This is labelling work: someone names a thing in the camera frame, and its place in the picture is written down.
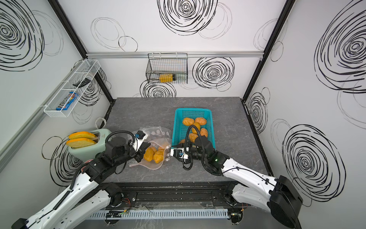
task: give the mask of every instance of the white cable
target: white cable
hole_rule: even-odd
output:
[[[95,129],[99,129],[98,128],[98,126],[97,126],[97,122],[99,121],[99,120],[102,120],[102,122],[100,123],[101,125],[102,125],[102,123],[104,122],[104,125],[103,125],[103,127],[105,127],[105,125],[107,125],[107,120],[105,120],[105,118],[102,118],[102,117],[99,117],[99,118],[97,118],[97,120],[95,120]]]

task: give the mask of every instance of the bread slice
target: bread slice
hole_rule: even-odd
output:
[[[94,134],[89,133],[87,131],[81,131],[81,132],[76,132],[73,134],[69,135],[69,139],[77,139],[77,138],[94,138],[96,137]]]
[[[95,141],[87,139],[87,138],[77,138],[77,139],[68,140],[66,142],[66,145],[68,145],[72,148],[80,148],[80,147],[90,146],[90,145],[94,145],[94,144],[96,144]]]

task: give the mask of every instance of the wall-mounted shelf basket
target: wall-mounted shelf basket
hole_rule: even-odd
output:
[[[99,69],[98,60],[83,60],[43,111],[50,117],[68,117]]]
[[[149,62],[146,68],[148,83],[188,83],[187,53],[149,53]]]

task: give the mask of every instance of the mint green toaster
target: mint green toaster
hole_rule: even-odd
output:
[[[89,132],[98,138],[94,140],[97,142],[96,144],[81,148],[68,147],[68,151],[83,162],[89,159],[94,159],[98,153],[105,151],[105,139],[111,133],[111,131],[108,129],[99,129]]]

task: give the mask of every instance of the candy package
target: candy package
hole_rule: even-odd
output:
[[[60,111],[60,110],[66,111],[69,108],[69,106],[71,105],[71,103],[73,103],[78,96],[79,95],[77,93],[69,92],[69,94],[65,97],[65,99],[56,108],[56,111]]]

